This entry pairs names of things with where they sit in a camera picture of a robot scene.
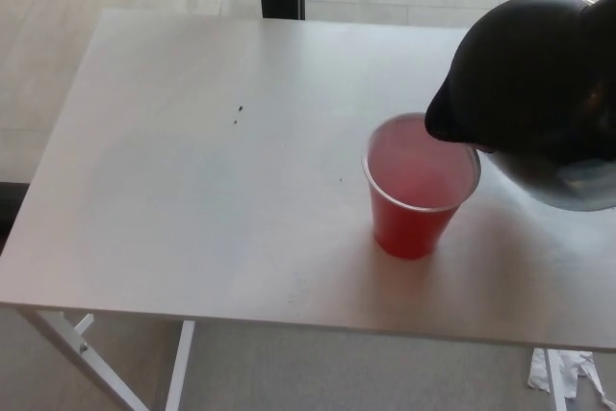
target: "pink drink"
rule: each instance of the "pink drink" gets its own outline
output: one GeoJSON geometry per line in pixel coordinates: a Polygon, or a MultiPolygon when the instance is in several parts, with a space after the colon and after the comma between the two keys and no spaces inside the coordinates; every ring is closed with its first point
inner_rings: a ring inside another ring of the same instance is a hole
{"type": "Polygon", "coordinates": [[[433,251],[480,174],[473,149],[433,139],[419,114],[393,117],[374,131],[364,170],[374,236],[387,252],[405,259],[433,251]]]}

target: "cup rim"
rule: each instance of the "cup rim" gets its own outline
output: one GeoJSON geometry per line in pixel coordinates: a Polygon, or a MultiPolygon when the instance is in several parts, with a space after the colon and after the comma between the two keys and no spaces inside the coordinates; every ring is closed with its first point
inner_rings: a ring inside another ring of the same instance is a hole
{"type": "Polygon", "coordinates": [[[460,144],[463,144],[465,151],[467,152],[471,162],[473,163],[475,180],[473,182],[473,185],[469,188],[468,193],[465,196],[463,196],[463,198],[460,201],[458,201],[457,203],[455,203],[455,204],[451,204],[451,205],[447,205],[447,206],[441,206],[441,207],[421,207],[421,206],[414,206],[412,204],[406,204],[405,202],[399,201],[399,200],[395,199],[394,197],[390,196],[389,194],[385,193],[385,191],[382,190],[376,184],[374,179],[372,178],[372,174],[370,173],[370,169],[368,167],[368,154],[369,154],[370,147],[372,145],[372,141],[374,139],[374,136],[376,135],[376,133],[379,130],[381,130],[387,124],[390,124],[390,123],[392,123],[392,122],[394,122],[395,120],[398,120],[398,119],[406,119],[406,118],[425,119],[425,113],[402,113],[402,114],[397,115],[397,116],[392,116],[392,117],[389,117],[389,118],[385,119],[384,121],[382,121],[379,125],[377,125],[374,128],[374,130],[372,130],[370,138],[368,139],[368,143],[366,144],[366,148],[364,150],[364,154],[362,155],[362,167],[364,169],[364,174],[366,175],[366,178],[370,182],[371,187],[373,187],[375,190],[377,190],[379,192],[379,194],[381,194],[381,196],[383,196],[388,201],[396,204],[397,206],[399,206],[399,207],[401,207],[403,209],[407,209],[409,211],[425,212],[425,213],[437,213],[437,212],[449,211],[451,209],[455,209],[456,207],[460,207],[460,205],[462,205],[462,203],[464,203],[469,197],[471,197],[473,195],[473,193],[477,189],[477,186],[479,185],[479,179],[481,178],[481,162],[479,160],[479,155],[477,154],[477,151],[474,148],[471,148],[470,146],[468,146],[467,144],[464,144],[464,143],[460,143],[460,144]]]}

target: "plastic cup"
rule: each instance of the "plastic cup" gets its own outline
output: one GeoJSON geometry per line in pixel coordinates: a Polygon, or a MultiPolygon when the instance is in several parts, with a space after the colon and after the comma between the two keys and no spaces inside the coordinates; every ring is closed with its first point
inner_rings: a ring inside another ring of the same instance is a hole
{"type": "Polygon", "coordinates": [[[430,137],[423,114],[395,116],[377,127],[363,165],[374,237],[385,251],[403,259],[432,253],[481,173],[476,151],[430,137]]]}

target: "paper scrap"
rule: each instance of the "paper scrap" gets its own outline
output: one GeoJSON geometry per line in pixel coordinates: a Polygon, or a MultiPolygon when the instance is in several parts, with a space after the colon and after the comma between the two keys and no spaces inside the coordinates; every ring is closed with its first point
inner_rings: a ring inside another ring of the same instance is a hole
{"type": "MultiPolygon", "coordinates": [[[[601,402],[611,411],[616,411],[616,404],[605,397],[591,351],[556,350],[556,353],[558,353],[558,368],[565,389],[565,398],[574,399],[578,393],[578,377],[588,377],[601,396],[601,402]]],[[[550,391],[545,351],[542,348],[536,348],[532,352],[528,386],[546,392],[550,391]]]]}

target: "gray floor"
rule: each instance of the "gray floor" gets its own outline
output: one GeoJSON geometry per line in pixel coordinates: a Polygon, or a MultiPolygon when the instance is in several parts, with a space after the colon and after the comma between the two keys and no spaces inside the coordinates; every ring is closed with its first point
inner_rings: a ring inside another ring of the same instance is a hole
{"type": "MultiPolygon", "coordinates": [[[[3,410],[114,410],[115,407],[15,312],[0,310],[3,410]]],[[[152,409],[161,409],[180,324],[97,316],[91,344],[152,409]]],[[[531,351],[203,322],[196,330],[180,409],[547,411],[550,397],[526,387],[531,351]]],[[[616,359],[597,357],[616,391],[616,359]]],[[[602,409],[581,380],[569,411],[602,409]]]]}
{"type": "MultiPolygon", "coordinates": [[[[467,27],[505,0],[309,0],[307,18],[467,27]]],[[[259,0],[0,0],[0,178],[30,181],[101,9],[259,17],[259,0]]],[[[98,316],[89,340],[155,408],[179,324],[98,316]]],[[[530,349],[234,323],[195,332],[182,410],[547,410],[530,349]]],[[[616,398],[616,359],[599,355],[616,398]]],[[[587,382],[569,409],[601,409],[587,382]]],[[[114,406],[15,312],[0,309],[0,410],[114,406]]]]}

